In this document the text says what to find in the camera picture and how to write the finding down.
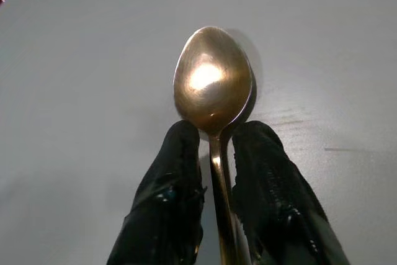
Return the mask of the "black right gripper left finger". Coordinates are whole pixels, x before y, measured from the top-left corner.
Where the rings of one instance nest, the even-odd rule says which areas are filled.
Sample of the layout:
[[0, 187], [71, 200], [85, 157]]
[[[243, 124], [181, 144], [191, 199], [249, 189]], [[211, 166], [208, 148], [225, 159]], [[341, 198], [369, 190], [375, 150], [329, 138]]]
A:
[[136, 190], [107, 264], [195, 264], [206, 191], [199, 141], [198, 130], [186, 120], [169, 128]]

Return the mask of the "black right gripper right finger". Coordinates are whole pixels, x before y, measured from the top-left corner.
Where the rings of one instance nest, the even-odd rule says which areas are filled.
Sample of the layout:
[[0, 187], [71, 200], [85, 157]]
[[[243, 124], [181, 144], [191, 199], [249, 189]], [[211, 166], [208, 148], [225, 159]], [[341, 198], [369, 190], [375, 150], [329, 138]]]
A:
[[253, 264], [348, 264], [349, 260], [313, 189], [260, 121], [232, 136], [236, 177], [234, 210]]

